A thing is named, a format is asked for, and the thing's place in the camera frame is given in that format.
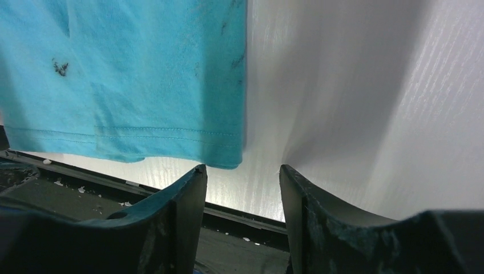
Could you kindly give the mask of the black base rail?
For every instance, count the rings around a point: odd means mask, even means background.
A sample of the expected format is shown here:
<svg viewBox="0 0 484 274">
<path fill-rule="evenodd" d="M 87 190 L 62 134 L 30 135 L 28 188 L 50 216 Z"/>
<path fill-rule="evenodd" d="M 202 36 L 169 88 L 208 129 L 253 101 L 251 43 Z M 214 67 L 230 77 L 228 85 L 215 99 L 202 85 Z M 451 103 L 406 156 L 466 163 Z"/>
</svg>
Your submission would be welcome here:
<svg viewBox="0 0 484 274">
<path fill-rule="evenodd" d="M 1 132 L 1 211 L 38 211 L 67 221 L 106 219 L 158 192 L 10 149 Z M 204 204 L 192 273 L 291 273 L 283 225 Z"/>
</svg>

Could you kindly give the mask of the turquoise t-shirt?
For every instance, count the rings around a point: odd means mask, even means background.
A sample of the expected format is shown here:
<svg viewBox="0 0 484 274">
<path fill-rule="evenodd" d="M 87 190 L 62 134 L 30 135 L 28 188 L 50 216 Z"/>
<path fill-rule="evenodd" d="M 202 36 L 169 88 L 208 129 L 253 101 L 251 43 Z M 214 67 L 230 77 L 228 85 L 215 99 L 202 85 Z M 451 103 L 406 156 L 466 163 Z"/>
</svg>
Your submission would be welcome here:
<svg viewBox="0 0 484 274">
<path fill-rule="evenodd" d="M 10 148 L 236 168 L 246 18 L 246 1 L 2 1 Z"/>
</svg>

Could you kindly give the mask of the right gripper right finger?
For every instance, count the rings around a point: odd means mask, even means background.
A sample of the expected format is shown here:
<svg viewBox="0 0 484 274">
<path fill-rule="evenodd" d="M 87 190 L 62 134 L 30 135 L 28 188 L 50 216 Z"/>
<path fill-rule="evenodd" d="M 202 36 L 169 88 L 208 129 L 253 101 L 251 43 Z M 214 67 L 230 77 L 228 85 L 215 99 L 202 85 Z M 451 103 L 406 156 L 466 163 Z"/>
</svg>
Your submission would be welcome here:
<svg viewBox="0 0 484 274">
<path fill-rule="evenodd" d="M 482 273 L 483 211 L 427 210 L 392 220 L 279 173 L 293 273 Z"/>
</svg>

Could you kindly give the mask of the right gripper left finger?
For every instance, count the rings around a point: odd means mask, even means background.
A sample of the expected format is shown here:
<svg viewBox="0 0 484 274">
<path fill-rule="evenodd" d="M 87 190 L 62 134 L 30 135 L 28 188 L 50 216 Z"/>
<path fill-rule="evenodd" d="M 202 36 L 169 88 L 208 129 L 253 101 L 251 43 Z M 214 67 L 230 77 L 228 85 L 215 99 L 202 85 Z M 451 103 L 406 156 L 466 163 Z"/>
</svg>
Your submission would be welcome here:
<svg viewBox="0 0 484 274">
<path fill-rule="evenodd" d="M 204 214 L 203 164 L 106 219 L 1 211 L 2 273 L 192 273 Z"/>
</svg>

